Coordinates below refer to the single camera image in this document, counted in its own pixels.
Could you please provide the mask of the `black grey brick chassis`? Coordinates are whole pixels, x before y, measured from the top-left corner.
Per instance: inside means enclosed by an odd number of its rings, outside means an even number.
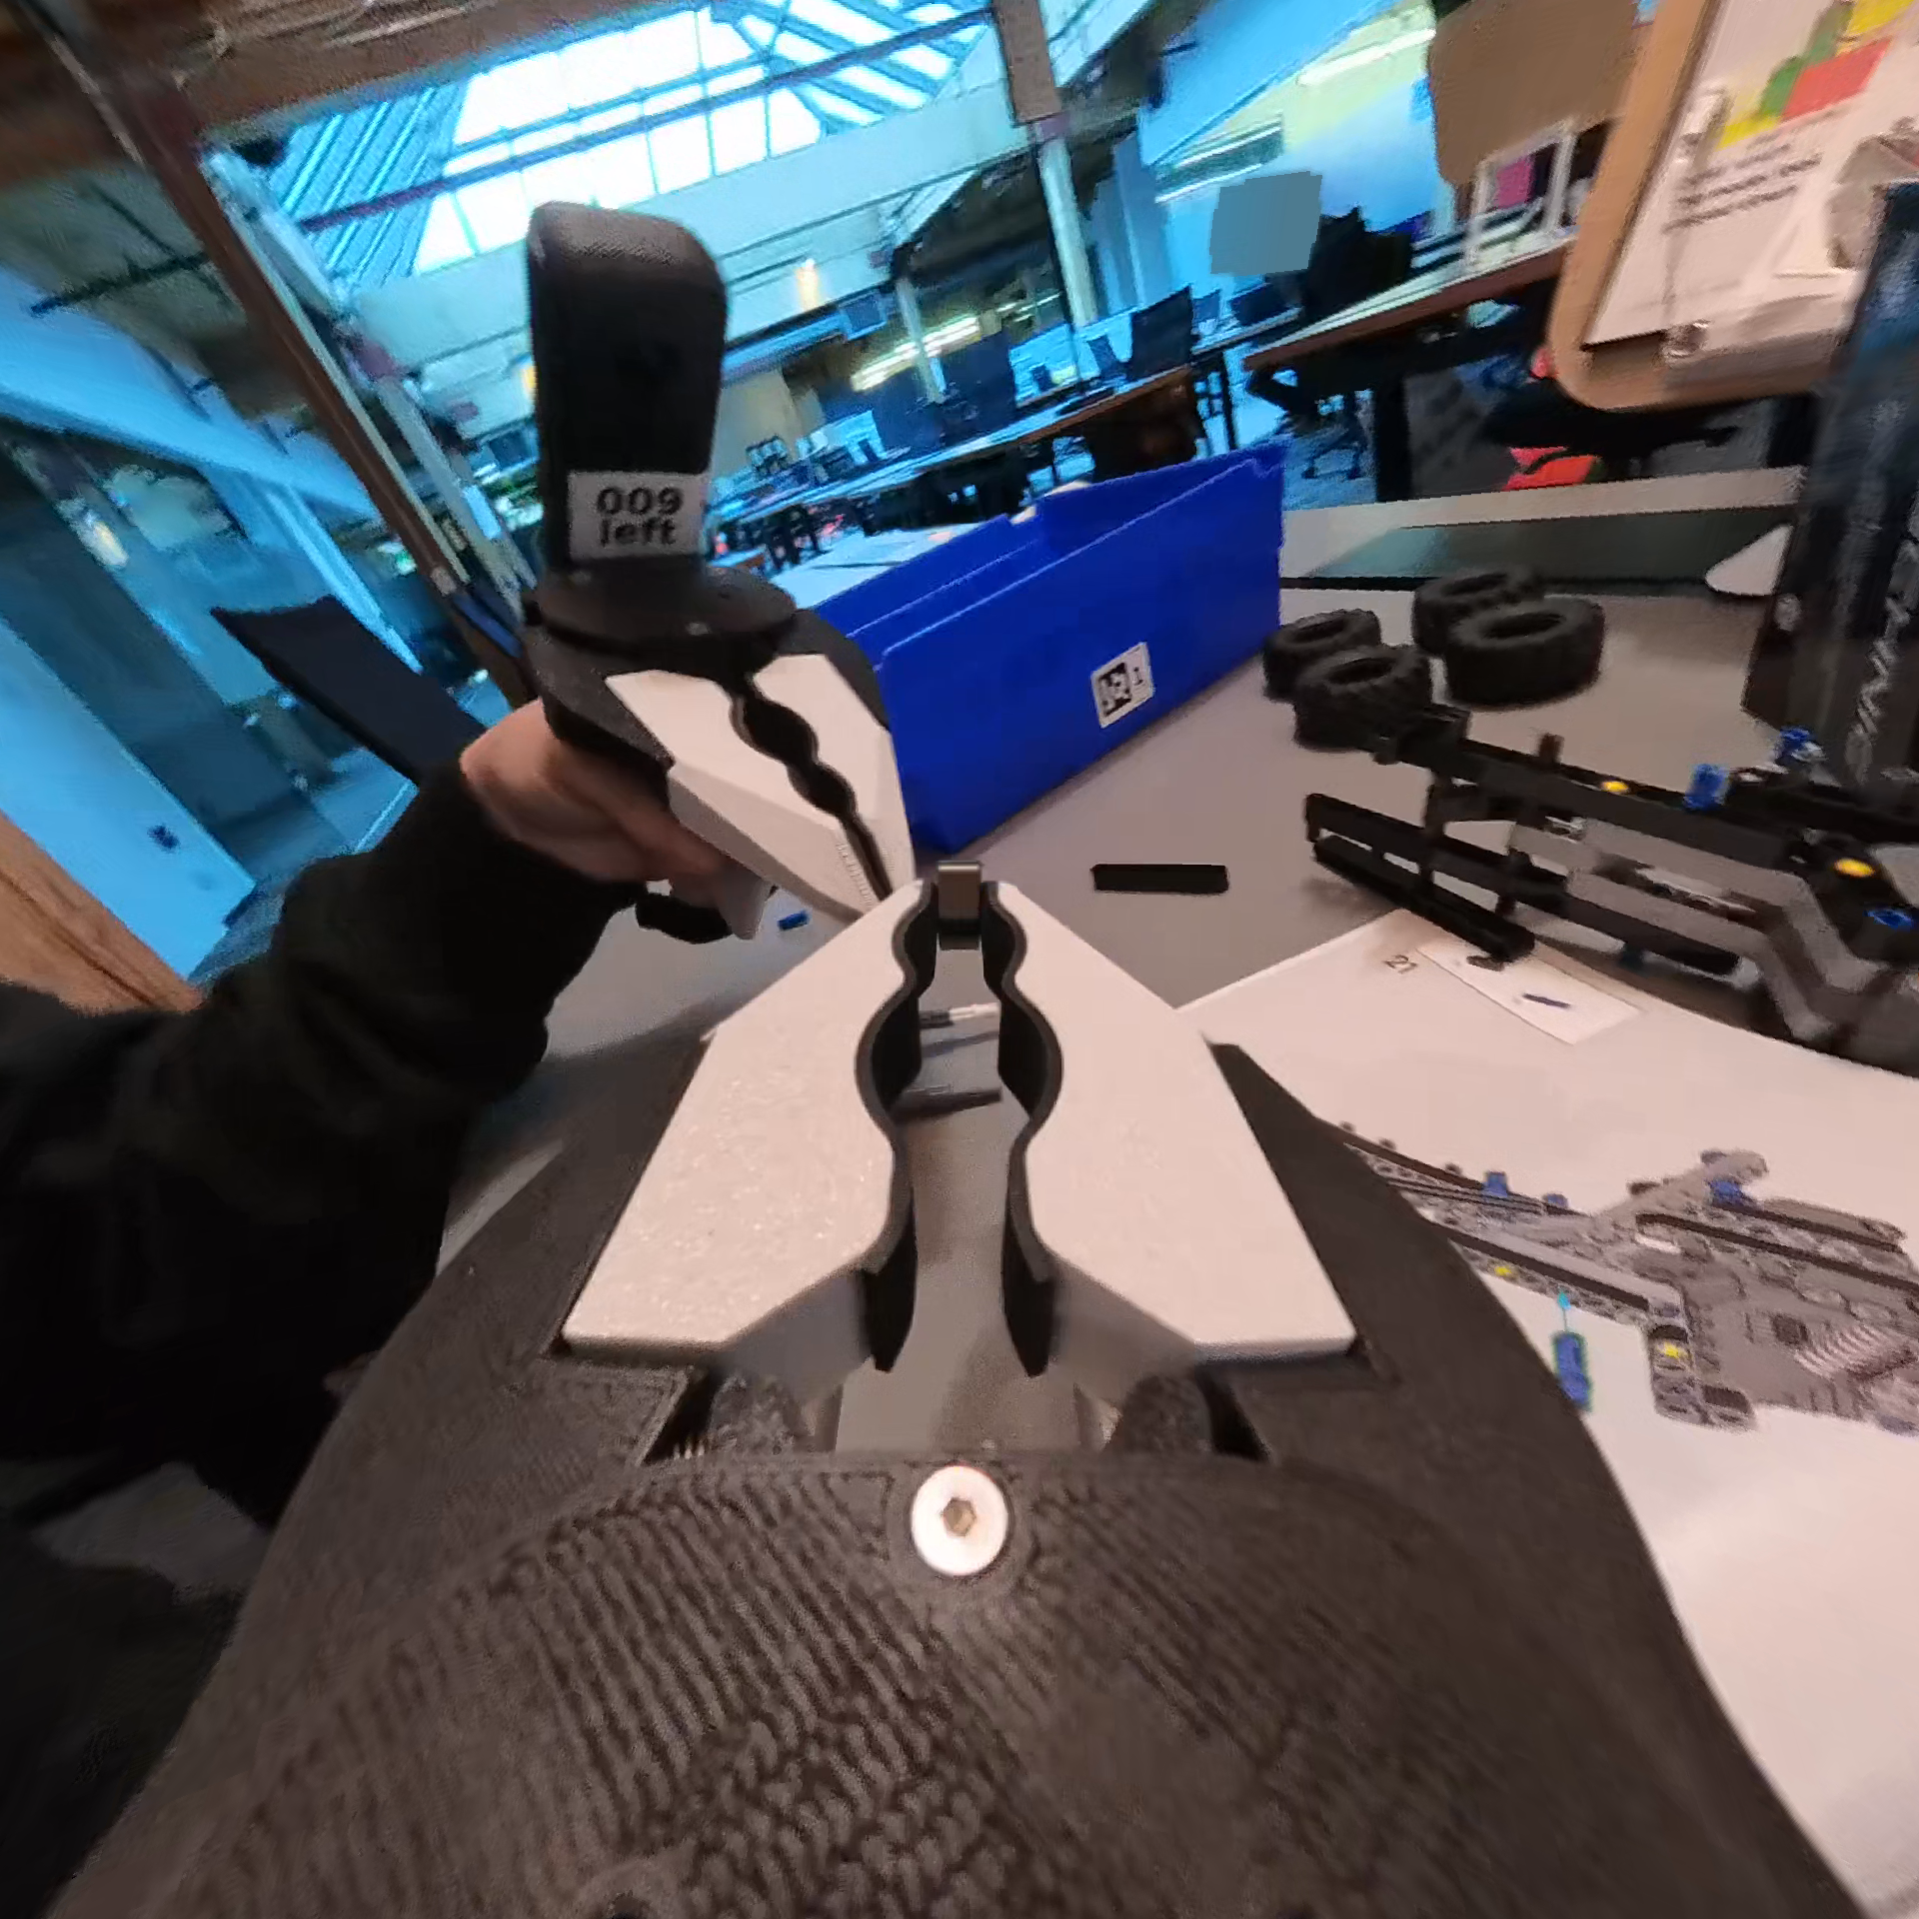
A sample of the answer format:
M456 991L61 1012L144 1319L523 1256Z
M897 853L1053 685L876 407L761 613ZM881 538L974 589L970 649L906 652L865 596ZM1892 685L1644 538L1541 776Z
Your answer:
M1572 765L1557 736L1480 742L1463 710L1429 706L1376 758L1426 775L1420 815L1310 794L1310 855L1480 961L1528 958L1535 922L1580 927L1700 975L1748 970L1781 1040L1917 1073L1914 815L1816 779L1809 736L1664 787Z

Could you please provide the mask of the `dark printed product box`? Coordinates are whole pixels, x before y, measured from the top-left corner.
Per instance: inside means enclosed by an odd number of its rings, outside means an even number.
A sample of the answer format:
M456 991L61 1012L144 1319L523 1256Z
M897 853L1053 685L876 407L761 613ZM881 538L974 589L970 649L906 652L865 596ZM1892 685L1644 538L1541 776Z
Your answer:
M1819 747L1831 781L1917 807L1917 183L1884 198L1743 707Z

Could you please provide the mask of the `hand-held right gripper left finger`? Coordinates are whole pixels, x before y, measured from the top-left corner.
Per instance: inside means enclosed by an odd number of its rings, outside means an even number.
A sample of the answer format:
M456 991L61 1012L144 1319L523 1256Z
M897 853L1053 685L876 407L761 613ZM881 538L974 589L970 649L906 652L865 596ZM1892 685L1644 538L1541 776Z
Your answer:
M917 1230L897 1104L917 1081L909 881L721 1022L561 1325L561 1351L776 1380L890 1373Z

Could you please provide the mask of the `wooden panel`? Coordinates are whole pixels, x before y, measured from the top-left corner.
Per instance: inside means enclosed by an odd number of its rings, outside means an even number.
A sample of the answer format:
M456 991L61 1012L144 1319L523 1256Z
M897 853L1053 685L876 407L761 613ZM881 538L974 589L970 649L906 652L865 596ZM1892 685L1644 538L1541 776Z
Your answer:
M86 1015L189 1012L199 991L1 818L1 983Z

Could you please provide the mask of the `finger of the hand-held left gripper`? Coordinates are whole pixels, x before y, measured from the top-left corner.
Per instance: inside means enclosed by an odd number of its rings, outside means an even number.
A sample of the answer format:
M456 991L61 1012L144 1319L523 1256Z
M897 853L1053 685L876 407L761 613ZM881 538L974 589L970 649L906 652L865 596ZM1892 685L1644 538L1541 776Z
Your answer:
M896 741L864 653L776 656L749 678L745 733L773 762L765 849L800 888L916 878Z
M724 687L649 668L613 674L608 693L633 737L661 765L665 801L681 825L756 880L821 913L859 921L889 898L889 888L800 888L765 849L765 830L779 827L776 765L745 733L749 678L741 687Z

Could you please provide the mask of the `wooden background table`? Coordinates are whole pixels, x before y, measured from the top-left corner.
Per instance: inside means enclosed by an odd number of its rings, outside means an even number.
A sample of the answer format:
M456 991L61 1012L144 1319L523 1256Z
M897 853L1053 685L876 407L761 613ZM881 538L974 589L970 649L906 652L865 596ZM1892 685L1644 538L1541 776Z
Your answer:
M1487 264L1407 279L1252 352L1243 361L1244 388L1279 405L1281 376L1297 376L1307 395L1368 398L1375 497L1410 501L1410 380L1532 352L1570 252L1570 237L1552 237Z

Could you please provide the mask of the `cork board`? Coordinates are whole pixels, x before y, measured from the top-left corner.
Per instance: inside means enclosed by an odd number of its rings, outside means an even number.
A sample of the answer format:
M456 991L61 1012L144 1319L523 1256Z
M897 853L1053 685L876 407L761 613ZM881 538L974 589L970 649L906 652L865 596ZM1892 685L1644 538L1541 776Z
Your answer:
M1557 380L1573 400L1605 413L1809 392L1831 367L1860 301L1857 297L1837 343L1820 349L1792 347L1672 367L1652 347L1590 352L1580 345L1586 323L1608 281L1609 252L1633 206L1637 169L1661 134L1668 112L1663 85L1678 79L1688 67L1700 4L1704 3L1659 4L1644 29L1551 307L1546 341Z

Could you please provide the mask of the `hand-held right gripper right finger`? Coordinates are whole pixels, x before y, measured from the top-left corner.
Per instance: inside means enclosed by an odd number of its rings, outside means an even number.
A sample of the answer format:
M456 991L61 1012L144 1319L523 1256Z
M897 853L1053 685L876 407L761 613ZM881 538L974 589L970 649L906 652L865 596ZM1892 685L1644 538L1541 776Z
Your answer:
M1033 1378L1117 1405L1151 1375L1328 1360L1356 1337L1201 1031L992 883L1006 1160L1001 1311Z

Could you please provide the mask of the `blue plastic bin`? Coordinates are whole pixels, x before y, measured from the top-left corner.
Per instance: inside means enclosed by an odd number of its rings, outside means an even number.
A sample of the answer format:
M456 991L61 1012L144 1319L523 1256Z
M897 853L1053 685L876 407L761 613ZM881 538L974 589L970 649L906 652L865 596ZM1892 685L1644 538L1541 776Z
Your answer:
M1002 827L1261 653L1289 448L1078 488L828 593L872 660L924 853Z

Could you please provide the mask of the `small grey axle pin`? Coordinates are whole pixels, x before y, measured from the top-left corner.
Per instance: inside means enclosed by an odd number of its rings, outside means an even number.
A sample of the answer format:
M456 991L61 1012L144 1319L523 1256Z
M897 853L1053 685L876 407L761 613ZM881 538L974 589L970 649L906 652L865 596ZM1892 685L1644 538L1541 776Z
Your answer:
M958 961L961 987L973 977L968 955L977 955L985 878L977 863L940 863L929 880L933 926L933 977ZM940 999L917 1007L917 1070L896 1102L899 1119L946 1119L977 1113L1001 1102L997 1031L1001 1006L979 991L973 999Z

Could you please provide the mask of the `dark desk mat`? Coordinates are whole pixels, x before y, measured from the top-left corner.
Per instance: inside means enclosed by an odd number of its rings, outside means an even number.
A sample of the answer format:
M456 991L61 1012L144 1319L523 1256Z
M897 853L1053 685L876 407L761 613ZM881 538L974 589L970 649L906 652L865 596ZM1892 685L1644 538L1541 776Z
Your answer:
M1415 591L1461 574L1528 572L1548 591L1704 591L1719 561L1789 532L1783 509L1418 525L1290 574L1289 583L1326 591Z

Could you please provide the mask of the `black toy tire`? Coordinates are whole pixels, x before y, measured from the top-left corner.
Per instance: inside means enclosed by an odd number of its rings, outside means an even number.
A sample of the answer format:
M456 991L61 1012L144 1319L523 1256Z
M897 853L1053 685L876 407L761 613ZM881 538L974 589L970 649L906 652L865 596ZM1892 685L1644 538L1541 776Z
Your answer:
M1373 649L1380 641L1380 617L1365 607L1293 617L1262 637L1262 695L1270 702L1285 703L1301 674L1314 665L1352 649Z
M1317 657L1290 690L1293 736L1316 752L1368 752L1431 706L1431 660L1415 646L1365 645Z
M1600 670L1604 610L1544 596L1461 617L1445 646L1445 693L1471 707L1551 703L1590 687Z
M1472 617L1535 602L1544 585L1528 567L1487 567L1427 577L1412 593L1410 634L1429 657L1445 656Z

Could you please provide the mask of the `white instruction booklet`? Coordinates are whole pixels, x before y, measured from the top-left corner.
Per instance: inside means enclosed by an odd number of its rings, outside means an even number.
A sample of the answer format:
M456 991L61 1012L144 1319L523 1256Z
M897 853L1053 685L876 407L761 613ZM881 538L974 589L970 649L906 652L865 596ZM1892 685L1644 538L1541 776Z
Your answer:
M1186 1012L1514 1319L1781 1800L1914 1914L1914 1081L1407 915Z

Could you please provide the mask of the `person's left forearm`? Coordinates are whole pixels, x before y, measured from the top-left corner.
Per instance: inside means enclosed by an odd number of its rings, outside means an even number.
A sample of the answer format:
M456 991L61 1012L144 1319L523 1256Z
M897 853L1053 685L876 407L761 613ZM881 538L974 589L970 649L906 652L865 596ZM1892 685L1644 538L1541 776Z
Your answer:
M183 1461L268 1517L432 1281L472 1124L633 883L436 775L186 1012L3 985L3 1467Z

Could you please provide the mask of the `person's left hand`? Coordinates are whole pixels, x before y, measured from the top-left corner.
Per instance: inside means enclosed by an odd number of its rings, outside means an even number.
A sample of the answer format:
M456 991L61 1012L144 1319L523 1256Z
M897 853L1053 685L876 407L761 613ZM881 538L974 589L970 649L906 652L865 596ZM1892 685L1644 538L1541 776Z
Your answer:
M568 873L717 905L729 861L637 771L561 741L541 707L479 733L459 775L497 831Z

